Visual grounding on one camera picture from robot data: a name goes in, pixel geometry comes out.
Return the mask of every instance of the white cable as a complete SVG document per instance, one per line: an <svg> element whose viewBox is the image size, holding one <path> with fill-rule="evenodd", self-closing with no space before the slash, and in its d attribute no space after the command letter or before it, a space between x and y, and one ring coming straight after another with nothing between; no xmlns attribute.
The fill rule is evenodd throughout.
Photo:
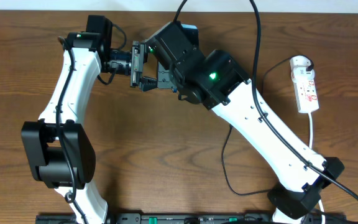
<svg viewBox="0 0 358 224"><path fill-rule="evenodd" d="M309 129L310 129L310 137L309 137L309 148L313 146L313 120L311 119L311 112L308 113L309 115Z"/></svg>
<svg viewBox="0 0 358 224"><path fill-rule="evenodd" d="M318 207L320 207L320 211L324 212L323 202L320 200L318 201ZM321 224L326 224L326 217L325 215L321 215Z"/></svg>
<svg viewBox="0 0 358 224"><path fill-rule="evenodd" d="M309 115L309 148L313 146L313 119L311 118L311 113L308 113ZM320 208L320 211L324 212L323 202L321 200L318 201L318 207ZM324 215L321 215L321 224L326 224L326 217Z"/></svg>

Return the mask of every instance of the tabletop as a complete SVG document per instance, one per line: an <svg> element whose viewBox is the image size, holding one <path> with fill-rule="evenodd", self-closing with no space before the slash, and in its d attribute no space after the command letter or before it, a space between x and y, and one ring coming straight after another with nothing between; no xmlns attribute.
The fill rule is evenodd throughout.
<svg viewBox="0 0 358 224"><path fill-rule="evenodd" d="M68 213L64 199L30 173L21 141L24 121L36 121L62 69L59 35L85 30L100 14L133 40L144 40L174 12L0 11L0 223L33 223L40 213ZM313 113L314 150L340 158L339 181L358 194L358 14L262 13L259 78L294 54L313 59L320 109ZM200 48L222 49L251 72L256 25L253 13L183 12L198 26ZM113 32L112 45L122 43ZM154 77L149 57L144 74ZM296 109L290 65L265 81L264 97L300 139L308 140L308 116ZM234 213L273 211L266 194L238 197L228 189L220 161L228 124L202 105L178 101L170 90L142 93L116 75L95 82L85 131L96 151L94 180L113 212ZM238 192L269 189L277 178L257 151L234 130L226 169ZM358 203L335 186L322 192L325 210L358 220Z"/></svg>

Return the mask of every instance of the green light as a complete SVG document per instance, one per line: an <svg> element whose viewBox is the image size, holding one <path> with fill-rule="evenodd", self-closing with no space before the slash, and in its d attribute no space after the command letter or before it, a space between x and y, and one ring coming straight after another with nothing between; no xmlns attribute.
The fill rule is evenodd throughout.
<svg viewBox="0 0 358 224"><path fill-rule="evenodd" d="M216 78L216 72L211 73L211 74L209 75L209 77L211 77L212 79L215 79L215 78Z"/></svg>

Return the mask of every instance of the power plug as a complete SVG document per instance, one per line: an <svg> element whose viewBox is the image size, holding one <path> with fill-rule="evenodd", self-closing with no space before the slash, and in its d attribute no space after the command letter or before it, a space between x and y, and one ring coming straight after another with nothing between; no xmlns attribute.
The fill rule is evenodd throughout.
<svg viewBox="0 0 358 224"><path fill-rule="evenodd" d="M290 60L291 79L295 89L296 104L299 113L311 113L319 108L314 70L307 71L310 60L304 56L296 56Z"/></svg>

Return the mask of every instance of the white wall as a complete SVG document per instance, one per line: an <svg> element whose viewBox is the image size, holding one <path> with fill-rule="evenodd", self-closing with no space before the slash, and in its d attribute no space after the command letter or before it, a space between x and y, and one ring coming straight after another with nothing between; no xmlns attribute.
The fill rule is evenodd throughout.
<svg viewBox="0 0 358 224"><path fill-rule="evenodd" d="M358 0L255 0L260 12L358 13ZM181 0L0 0L0 9L176 11ZM247 0L189 0L183 11L251 12Z"/></svg>

